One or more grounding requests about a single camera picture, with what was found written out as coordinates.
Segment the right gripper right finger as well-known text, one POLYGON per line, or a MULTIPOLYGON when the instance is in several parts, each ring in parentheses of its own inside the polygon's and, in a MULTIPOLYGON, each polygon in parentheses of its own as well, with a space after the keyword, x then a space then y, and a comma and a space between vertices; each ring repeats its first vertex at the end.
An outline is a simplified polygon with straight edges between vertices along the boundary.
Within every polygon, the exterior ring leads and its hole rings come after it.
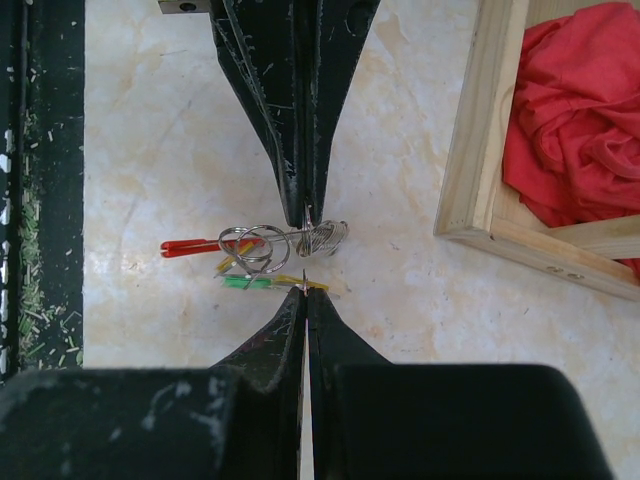
POLYGON ((609 479, 582 400, 541 364, 395 364, 308 295, 318 479, 609 479))

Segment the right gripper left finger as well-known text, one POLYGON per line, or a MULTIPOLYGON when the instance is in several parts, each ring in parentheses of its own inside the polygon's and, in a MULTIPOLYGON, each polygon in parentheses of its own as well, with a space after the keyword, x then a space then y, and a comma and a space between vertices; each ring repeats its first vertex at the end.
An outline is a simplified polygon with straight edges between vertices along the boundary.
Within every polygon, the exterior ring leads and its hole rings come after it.
POLYGON ((209 368, 25 372, 1 391, 5 479, 296 479, 305 315, 209 368))

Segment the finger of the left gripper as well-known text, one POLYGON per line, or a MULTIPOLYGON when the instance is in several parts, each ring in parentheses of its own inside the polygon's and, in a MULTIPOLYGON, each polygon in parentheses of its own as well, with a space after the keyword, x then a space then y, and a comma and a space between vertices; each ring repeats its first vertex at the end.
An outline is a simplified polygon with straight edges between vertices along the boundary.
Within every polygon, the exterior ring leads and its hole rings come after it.
POLYGON ((305 85, 304 205, 322 221, 331 148, 377 1, 312 1, 305 85))

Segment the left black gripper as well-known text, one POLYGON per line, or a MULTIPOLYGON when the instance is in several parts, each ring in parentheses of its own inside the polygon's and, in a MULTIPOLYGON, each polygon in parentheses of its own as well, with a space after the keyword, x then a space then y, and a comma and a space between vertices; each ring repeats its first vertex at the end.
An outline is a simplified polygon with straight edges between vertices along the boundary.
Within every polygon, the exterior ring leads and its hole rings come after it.
POLYGON ((286 222, 303 219, 302 120, 292 1, 158 0, 165 15, 210 11, 218 62, 271 162, 286 222))

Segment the green tagged key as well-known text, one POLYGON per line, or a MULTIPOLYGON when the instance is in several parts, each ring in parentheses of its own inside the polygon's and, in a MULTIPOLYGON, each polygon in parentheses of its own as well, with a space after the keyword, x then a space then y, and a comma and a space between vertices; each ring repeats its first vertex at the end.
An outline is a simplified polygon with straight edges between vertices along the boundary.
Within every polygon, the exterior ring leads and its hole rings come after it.
POLYGON ((273 280, 267 277, 253 278, 246 275, 224 275, 222 286, 240 290, 267 289, 273 286, 273 280))

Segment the yellow tagged key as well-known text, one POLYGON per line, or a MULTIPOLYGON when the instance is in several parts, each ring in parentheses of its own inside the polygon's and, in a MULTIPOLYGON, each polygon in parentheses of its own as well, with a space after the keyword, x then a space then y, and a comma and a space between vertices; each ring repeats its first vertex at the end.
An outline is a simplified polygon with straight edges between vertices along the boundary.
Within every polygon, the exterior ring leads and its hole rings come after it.
POLYGON ((278 274, 271 279, 272 287, 296 287, 304 293, 309 293, 311 289, 322 290, 333 299, 340 299, 340 295, 332 290, 328 285, 311 281, 306 272, 301 277, 278 274))
MULTIPOLYGON (((257 246, 257 243, 254 241, 247 241, 245 242, 238 250, 239 254, 248 254, 249 252, 251 252, 255 247, 257 246)), ((231 269, 233 269, 235 266, 237 265, 237 260, 233 257, 233 256, 228 256, 226 257, 222 262, 220 262, 217 266, 216 266, 216 277, 221 276, 227 272, 229 272, 231 269)))

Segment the red handled metal key organizer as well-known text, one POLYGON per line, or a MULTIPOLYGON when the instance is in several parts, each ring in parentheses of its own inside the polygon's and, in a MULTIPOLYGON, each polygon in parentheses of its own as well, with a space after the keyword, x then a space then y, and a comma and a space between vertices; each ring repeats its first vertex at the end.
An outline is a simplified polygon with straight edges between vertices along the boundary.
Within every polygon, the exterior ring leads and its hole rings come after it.
POLYGON ((235 256, 250 258, 251 253, 270 258, 278 245, 288 246, 301 258, 331 256, 350 233, 346 221, 325 220, 316 226, 300 230, 281 232, 266 226, 233 227, 227 233, 221 233, 217 239, 204 238, 191 240, 170 240, 160 245, 160 254, 164 258, 178 258, 189 255, 224 252, 231 258, 235 256))

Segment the wooden clothes rack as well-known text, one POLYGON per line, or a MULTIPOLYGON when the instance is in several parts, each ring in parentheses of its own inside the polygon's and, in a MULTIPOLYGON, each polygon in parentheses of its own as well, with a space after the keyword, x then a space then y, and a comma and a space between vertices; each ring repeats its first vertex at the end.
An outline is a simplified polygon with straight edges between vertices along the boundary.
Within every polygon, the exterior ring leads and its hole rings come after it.
POLYGON ((481 1, 440 194, 437 236, 594 290, 636 301, 636 216, 547 228, 502 180, 502 158, 524 31, 585 1, 481 1))

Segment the red crumpled shirt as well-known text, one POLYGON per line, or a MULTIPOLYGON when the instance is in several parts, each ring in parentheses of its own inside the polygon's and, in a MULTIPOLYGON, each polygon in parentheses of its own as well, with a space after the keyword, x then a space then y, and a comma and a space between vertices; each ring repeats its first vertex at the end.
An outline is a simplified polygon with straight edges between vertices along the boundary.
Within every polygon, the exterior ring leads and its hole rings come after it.
POLYGON ((639 212, 639 12, 607 2, 528 28, 503 181, 546 226, 639 212))

